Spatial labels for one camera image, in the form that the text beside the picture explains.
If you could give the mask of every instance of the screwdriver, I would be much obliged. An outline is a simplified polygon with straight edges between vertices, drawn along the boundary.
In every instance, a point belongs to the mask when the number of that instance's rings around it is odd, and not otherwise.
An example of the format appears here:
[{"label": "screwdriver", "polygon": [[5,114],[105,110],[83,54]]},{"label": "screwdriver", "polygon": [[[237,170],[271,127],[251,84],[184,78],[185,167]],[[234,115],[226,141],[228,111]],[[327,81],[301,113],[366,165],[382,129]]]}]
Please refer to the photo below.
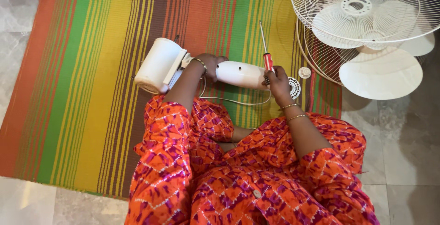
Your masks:
[{"label": "screwdriver", "polygon": [[[270,53],[267,52],[266,40],[264,39],[263,25],[261,24],[261,20],[260,20],[260,30],[261,30],[261,38],[263,38],[263,45],[264,45],[264,52],[265,52],[264,55],[263,55],[264,69],[265,70],[272,70],[275,73],[275,70],[273,68],[274,64],[272,62],[272,56],[271,56]],[[264,79],[265,79],[266,84],[268,86],[269,85],[269,78],[264,76]]]}]

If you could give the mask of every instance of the white electric cable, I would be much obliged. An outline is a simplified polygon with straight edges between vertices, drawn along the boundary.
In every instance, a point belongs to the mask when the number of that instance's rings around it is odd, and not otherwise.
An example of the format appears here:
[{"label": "white electric cable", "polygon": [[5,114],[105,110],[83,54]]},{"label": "white electric cable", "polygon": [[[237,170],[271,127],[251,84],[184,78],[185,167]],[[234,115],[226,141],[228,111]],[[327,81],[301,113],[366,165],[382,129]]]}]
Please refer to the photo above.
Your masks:
[{"label": "white electric cable", "polygon": [[235,100],[231,100],[231,99],[218,98],[218,97],[201,97],[203,95],[203,93],[205,93],[205,89],[206,89],[206,77],[203,77],[203,91],[198,96],[199,98],[202,98],[202,99],[222,99],[222,100],[231,101],[231,102],[234,102],[234,103],[237,103],[237,104],[242,104],[242,105],[247,105],[247,106],[256,106],[256,105],[261,105],[261,104],[266,103],[272,97],[272,92],[269,91],[270,92],[269,93],[269,98],[266,101],[261,102],[261,103],[249,104],[249,103],[242,103],[242,102],[239,102],[239,101],[235,101]]}]

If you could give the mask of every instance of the white wire fan grill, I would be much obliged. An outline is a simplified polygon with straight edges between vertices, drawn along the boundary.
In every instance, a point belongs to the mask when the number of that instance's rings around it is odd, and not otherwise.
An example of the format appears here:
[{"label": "white wire fan grill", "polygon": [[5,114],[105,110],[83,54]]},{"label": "white wire fan grill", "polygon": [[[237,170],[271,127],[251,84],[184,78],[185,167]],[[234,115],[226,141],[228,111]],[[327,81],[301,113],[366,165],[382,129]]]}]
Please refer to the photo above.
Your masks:
[{"label": "white wire fan grill", "polygon": [[[299,19],[297,19],[295,33],[300,51],[312,69],[325,79],[344,86],[339,78],[339,68],[359,55],[359,51],[356,48],[335,48],[323,43]],[[423,64],[426,56],[418,56],[416,59]]]},{"label": "white wire fan grill", "polygon": [[292,0],[298,18],[338,48],[384,48],[440,28],[440,0]]}]

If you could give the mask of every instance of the button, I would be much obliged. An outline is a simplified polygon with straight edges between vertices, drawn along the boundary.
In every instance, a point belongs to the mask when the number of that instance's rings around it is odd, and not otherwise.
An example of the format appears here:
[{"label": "button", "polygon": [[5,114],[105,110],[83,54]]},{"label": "button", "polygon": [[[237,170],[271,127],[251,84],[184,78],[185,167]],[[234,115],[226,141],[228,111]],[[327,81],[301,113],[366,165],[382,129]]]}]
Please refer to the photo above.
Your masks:
[{"label": "button", "polygon": [[253,195],[258,199],[261,198],[261,193],[258,190],[254,190]]}]

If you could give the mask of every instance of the red screwdriver handle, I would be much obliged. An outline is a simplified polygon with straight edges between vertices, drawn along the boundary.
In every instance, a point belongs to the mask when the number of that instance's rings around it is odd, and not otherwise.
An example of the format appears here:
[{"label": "red screwdriver handle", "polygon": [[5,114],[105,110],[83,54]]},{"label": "red screwdriver handle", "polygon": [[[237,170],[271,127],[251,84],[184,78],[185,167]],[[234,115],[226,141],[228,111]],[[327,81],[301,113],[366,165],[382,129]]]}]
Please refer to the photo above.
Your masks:
[{"label": "red screwdriver handle", "polygon": [[274,63],[272,62],[271,54],[270,53],[265,53],[263,55],[263,59],[264,59],[264,69],[265,70],[272,70],[275,73]]}]

